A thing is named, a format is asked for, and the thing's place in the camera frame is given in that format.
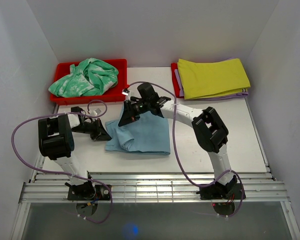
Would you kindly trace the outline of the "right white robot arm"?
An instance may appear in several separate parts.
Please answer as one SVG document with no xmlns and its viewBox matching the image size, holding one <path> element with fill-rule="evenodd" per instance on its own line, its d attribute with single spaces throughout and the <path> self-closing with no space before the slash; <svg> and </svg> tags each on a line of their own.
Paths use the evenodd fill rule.
<svg viewBox="0 0 300 240">
<path fill-rule="evenodd" d="M 128 88 L 122 93 L 127 96 L 123 103 L 123 113 L 118 125 L 120 127 L 134 123 L 140 116 L 150 112 L 161 118 L 172 119 L 191 127 L 199 146 L 208 153 L 214 180 L 208 184 L 198 184 L 189 177 L 186 179 L 198 187 L 197 194 L 203 200 L 231 199 L 239 197 L 242 184 L 231 168 L 227 154 L 229 131 L 213 107 L 206 109 L 192 108 L 178 104 L 177 99 L 159 96 L 149 82 L 139 82 L 139 97 L 131 96 Z"/>
</svg>

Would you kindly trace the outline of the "light blue trousers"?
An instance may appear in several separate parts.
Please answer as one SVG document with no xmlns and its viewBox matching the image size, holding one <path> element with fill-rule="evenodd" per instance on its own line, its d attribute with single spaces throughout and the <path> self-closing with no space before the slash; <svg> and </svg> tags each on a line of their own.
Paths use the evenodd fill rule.
<svg viewBox="0 0 300 240">
<path fill-rule="evenodd" d="M 119 120 L 105 123 L 111 140 L 107 152 L 124 152 L 167 156 L 171 153 L 169 122 L 166 118 L 146 112 L 136 122 L 119 126 Z"/>
</svg>

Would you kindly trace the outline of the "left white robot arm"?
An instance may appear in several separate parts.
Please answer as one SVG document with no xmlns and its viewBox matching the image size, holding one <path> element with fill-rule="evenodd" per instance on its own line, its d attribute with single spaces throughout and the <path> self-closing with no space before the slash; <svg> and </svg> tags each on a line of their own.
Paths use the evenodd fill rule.
<svg viewBox="0 0 300 240">
<path fill-rule="evenodd" d="M 88 170 L 72 153 L 75 149 L 73 132 L 87 134 L 93 141 L 109 141 L 112 138 L 99 118 L 83 116 L 85 111 L 78 106 L 72 107 L 71 112 L 38 120 L 40 153 L 57 163 L 63 172 L 70 173 L 69 181 L 65 183 L 69 201 L 108 201 L 111 186 L 92 182 Z"/>
</svg>

